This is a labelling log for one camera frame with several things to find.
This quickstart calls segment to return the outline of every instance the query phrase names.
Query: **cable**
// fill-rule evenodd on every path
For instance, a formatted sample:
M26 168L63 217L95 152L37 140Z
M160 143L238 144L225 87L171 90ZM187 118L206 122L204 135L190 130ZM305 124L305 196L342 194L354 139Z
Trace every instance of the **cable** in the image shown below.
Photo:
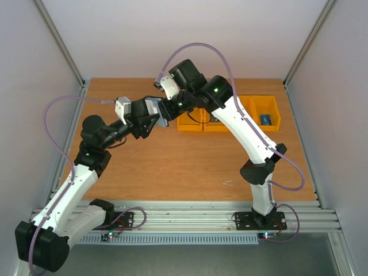
M125 223L122 220L117 220L118 222L121 222L121 228L118 232L118 235L120 235L122 233L122 230L125 228Z
M275 208L278 209L278 208L280 208L282 206L286 206L286 207L290 208L291 211L293 211L293 213L295 215L295 218L297 219L297 230L296 230L294 236L292 236L290 239L287 239L287 240L274 240L274 239L259 239L259 240L268 240L270 242L275 242L275 243L287 243L289 241L292 241L292 240L296 239L296 237L299 235L299 231L300 231L300 220L299 220L299 216L298 216L297 212L289 204L282 203L280 205L277 205L276 203L273 203L272 202L273 198L272 198L271 189L269 189L269 199L270 199L270 202L271 202L271 204L272 204L273 207L275 207Z
M113 225L118 219L120 219L121 216L123 216L124 214L126 214L127 212L129 211L132 211L132 210L138 210L138 211L141 211L142 214L143 214L143 221L138 224L137 226L133 226L133 227L126 227L124 228L125 230L133 230L133 229L137 229L139 227L141 227L143 224L145 224L145 222L147 221L147 213L141 208L141 207L132 207L132 208L129 208L125 211L123 211L122 213L120 213L113 221L112 223L110 223L109 225L101 225L101 226L98 226L96 227L95 229L101 229L101 228L106 228L106 227L109 227L111 225Z
M86 98L86 97L80 97L80 96L63 96L63 97L59 97L56 99L53 99L51 102L48 103L48 105L46 106L45 110L44 110L44 114L43 114L43 126L44 126L44 130L45 133L47 135L47 137L50 139L51 143L57 148L57 150L61 153L61 155L66 159L67 163L70 165L71 167L71 179L70 182L67 184L67 186L65 187L65 189L61 192L60 196L58 196L58 198L55 200L55 202L52 204L52 206L49 208L48 212L46 213L46 216L41 220L39 226L37 226L31 242L30 242L30 246L29 246L29 252L28 252L28 264L29 264L29 270L30 273L33 276L39 276L39 275L43 275L45 273L46 270L43 270L41 273L36 273L35 269L33 268L33 252L35 250L35 243L36 243L36 239L37 236L42 228L42 226L45 224L47 218L49 217L49 215L52 213L52 211L54 210L54 208L56 207L56 205L60 202L60 200L62 199L62 197L65 195L65 193L67 192L67 190L70 188L70 186L72 185L73 181L74 181L74 176L75 176L75 170L74 170L74 165L72 163L72 161L70 160L69 156L62 150L62 148L59 147L59 145L57 144L57 142L52 138L50 132L48 131L47 128L47 123L46 123L46 116L47 116L47 112L50 109L50 107L55 104L58 101L61 101L63 99L81 99L83 101L90 101L90 102L96 102L99 104L114 104L115 100L112 101L101 101L98 99L91 99L91 98Z
M208 121L208 122L199 122L199 121L197 121L196 119L194 119L194 118L190 115L190 112L187 112L186 114L187 114L187 115L188 115L188 117L189 117L189 118L191 118L193 121L195 121L195 122L197 122L197 123L199 123L199 124L203 124L203 125L208 124L208 123L209 123L209 122L211 122L211 120L212 120L212 114L210 114L210 115L209 115L209 121Z
M124 145L126 142L127 142L127 137L125 137L125 140L123 142L121 142L120 144L108 147L108 149L120 147L121 145Z
M298 167L298 165L296 165L292 160L290 160L289 158L287 158L285 155L283 155L282 153L278 152L276 149L273 149L270 147L269 143L265 140L265 138L263 138L263 136L258 132L258 130L253 126L253 124L251 123L251 121L244 117L245 114L243 113L242 109L240 108L239 106L239 103L237 102L237 94L236 94L236 87L235 87L235 81L234 81L234 77L231 73L231 69L230 69L230 66L228 64L228 62L226 61L225 57L221 54L221 52L216 49L214 46L211 46L209 44L206 44L206 43L200 43L200 42L195 42L195 43L189 43L189 44L186 44L182 47L180 47L179 49L177 49L174 53L172 53L172 55L169 57L169 59L165 62L160 74L158 75L156 81L159 83L161 81L161 78L163 76L163 74L165 73L165 70L166 70L166 67L169 65L169 63L172 61L172 59L179 53L181 52L182 50L186 49L186 48L189 48L189 47L193 47L193 46L201 46L201 47L206 47L206 48L209 48L211 50L213 50L215 53L217 53L219 55L219 57L221 58L221 60L223 61L227 71L228 71L228 74L229 74L229 77L230 77L230 82L231 82L231 86L232 86L232 92L233 92L233 100L234 100L234 104L236 106L236 109L237 111L239 112L239 114L241 115L242 119L244 119L247 124L251 127L251 129L254 131L254 133L259 137L259 139L262 141L262 143L267 147L269 148L274 154L280 156L281 158L284 158L286 161L288 161L299 173L300 173L300 176L301 176L301 184L298 188L289 188L289 187L285 187L281 184L278 184L274 181L270 181L269 183L277 186L277 187L280 187L282 189L285 189L285 190L288 190L288 191L299 191L301 189L303 189L304 185L305 185L305 176L304 176L304 173L302 172L302 170Z
M273 220L274 223L280 228L280 230L278 231L278 233L276 234L276 236L279 236L282 234L282 226L281 224L277 221L277 220Z

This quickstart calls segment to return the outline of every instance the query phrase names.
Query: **metal frame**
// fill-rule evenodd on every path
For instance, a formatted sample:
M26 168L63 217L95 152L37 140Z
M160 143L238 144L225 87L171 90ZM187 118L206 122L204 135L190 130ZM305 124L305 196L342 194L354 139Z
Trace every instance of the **metal frame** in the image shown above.
M65 46L62 37L60 36L58 30L55 27L55 24L52 22L52 19L47 12L47 9L42 0L33 0L34 4L36 5L37 9L40 12L42 19L45 21L47 28L49 29L51 36L55 39L57 46L60 48L64 58L66 59L67 63L70 66L70 69L73 71L77 81L79 82L80 86L83 87L84 80L82 75L80 74L77 66L75 65L73 58L71 57L67 47Z
M286 78L284 80L284 84L289 84L291 79L293 78L295 72L297 71L299 65L303 61L306 53L309 51L312 43L314 42L315 38L321 31L323 24L325 23L326 19L328 18L329 14L331 13L332 9L334 8L337 0L327 0L321 13L319 14L312 30L309 32L308 37L306 38L300 52L298 53L292 67L290 68Z
M80 92L81 95L87 94L88 86L84 87ZM83 103L78 101L75 104L72 119L69 123L70 130L66 134L63 143L63 149L69 151L75 134L76 126L82 111ZM301 139L304 154L308 162L308 157L305 152L304 144ZM65 161L60 160L54 177L53 189L50 193L50 198L57 191L57 186L60 183L60 177L63 175ZM329 239L333 249L335 260L338 264L341 275L356 275L354 264L352 262L350 252L347 249L340 223L334 210L323 209L325 205L320 205L321 197L314 179L313 184L316 189L316 201L292 201L286 202L296 209L300 217L302 233L329 233ZM234 201L110 201L114 203L116 210L125 210L126 208L140 206L147 211L149 221L141 228L129 231L128 235L132 240L127 243L127 237L121 238L114 242L101 242L97 237L103 231L92 231L81 240L81 244L103 244L103 245L146 245L152 244L154 238L160 235L162 240L156 240L154 244L178 244L175 239L170 240L169 237L178 234L180 237L189 236L193 240L198 234L202 234L203 239L211 239L218 237L212 244L232 244L236 235L239 239L244 235L256 237L257 231L244 231L239 233L236 231L235 223L231 221L231 216L234 212L249 211L252 207L252 202L234 202ZM85 210L89 201L81 200L75 208L70 219L78 215L82 210ZM40 210L34 210L32 216L36 215ZM289 229L283 231L285 233L294 233L296 230L296 219L294 214L288 208L281 208L285 212L285 217ZM135 222L142 221L143 216L138 212L135 214ZM197 239L192 244L203 244L203 240Z
M42 0L33 0L40 15L44 19L52 37L55 39L58 47L60 48L63 56L67 63L72 69L76 79L81 85L80 96L87 94L89 82L85 82L76 67L67 47L65 46L62 38L55 25L52 22L50 15L48 14ZM319 31L323 27L324 22L329 16L331 10L335 6L337 0L327 0L323 10L321 11L316 23L314 24L311 32L296 57L292 67L290 68L285 80L285 89L288 93L288 83L291 81L299 65L303 61L306 53L310 49L313 41L318 35ZM316 201L293 201L288 202L289 205L293 206L300 216L301 221L301 232L314 233L323 232L328 233L329 240L331 243L332 251L335 256L339 271L341 275L356 275L356 269L352 261L350 252L347 247L346 240L343 236L338 217L334 210L323 209L325 208L324 197L318 189L318 185L312 174L311 165L309 163L308 156L306 154L305 146L301 137L300 129L298 127L293 105L289 103L293 112L294 121L298 130L298 135L304 150L306 162L308 165L309 172L312 177L313 185L316 193ZM71 119L68 123L68 131L64 137L62 143L62 149L69 151L72 140L74 138L76 126L78 125L79 117L82 111L83 101L76 101L74 105L74 111ZM61 177L64 173L66 161L61 155L58 155L56 166L53 170L53 178L51 191L49 198L52 198L54 193L60 184ZM73 212L71 219L85 209L89 201L81 201ZM185 241L181 240L181 244L206 244L208 239L217 237L217 240L211 240L211 244L250 244L254 242L256 238L256 231L245 231L239 233L235 229L235 223L231 220L231 216L235 211L249 211L252 202L209 202L209 201L113 201L116 209L124 210L125 208L132 206L143 207L148 215L149 221L141 228L129 231L125 238L116 240L115 242L103 243L111 245L146 245L146 244L180 244L178 238L186 235ZM285 212L289 229L287 233L293 233L296 228L296 220L294 214L286 209L281 209ZM34 210L32 216L37 214L40 210ZM136 223L142 220L142 215L136 213ZM88 234L81 240L83 244L101 244L99 236L102 231L95 231ZM15 271L14 275L25 275L27 268L25 263L20 262L21 269Z

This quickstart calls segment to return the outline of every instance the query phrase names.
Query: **blue object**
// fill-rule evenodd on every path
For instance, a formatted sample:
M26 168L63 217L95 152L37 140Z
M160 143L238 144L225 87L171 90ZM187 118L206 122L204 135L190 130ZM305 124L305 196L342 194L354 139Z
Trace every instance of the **blue object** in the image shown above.
M268 115L268 114L261 114L260 115L260 124L261 125L272 125L271 116Z

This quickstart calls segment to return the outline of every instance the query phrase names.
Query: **black mounting bracket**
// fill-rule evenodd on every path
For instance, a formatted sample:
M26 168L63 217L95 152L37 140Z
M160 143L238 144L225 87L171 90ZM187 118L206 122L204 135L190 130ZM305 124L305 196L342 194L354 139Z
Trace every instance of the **black mounting bracket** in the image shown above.
M235 222L236 230L280 230L279 225L277 225L275 221L279 222L282 230L286 230L288 228L286 225L285 214L283 212L274 212L272 218L263 226L260 226L259 222L255 220L254 212L235 212L232 218Z
M122 212L114 212L114 216L113 216L113 219L116 219L118 217L119 214L121 214ZM130 228L133 226L133 223L134 223L134 213L133 212L126 212L124 215L122 215L119 220L121 220L122 222L124 222L124 227L126 228ZM113 223L112 225L106 227L106 228L95 228L94 230L106 230L106 231L109 231L109 230L113 230L113 229L117 229L117 228L121 228L121 222L119 221L116 221L115 223Z

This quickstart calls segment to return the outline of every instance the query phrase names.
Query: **cable connector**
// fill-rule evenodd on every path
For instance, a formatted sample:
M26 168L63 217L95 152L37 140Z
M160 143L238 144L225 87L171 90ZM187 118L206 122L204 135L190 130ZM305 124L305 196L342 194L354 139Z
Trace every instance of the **cable connector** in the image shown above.
M154 86L155 86L156 89L161 90L162 92L164 91L162 86L161 86L161 83L159 83L158 80L154 81Z

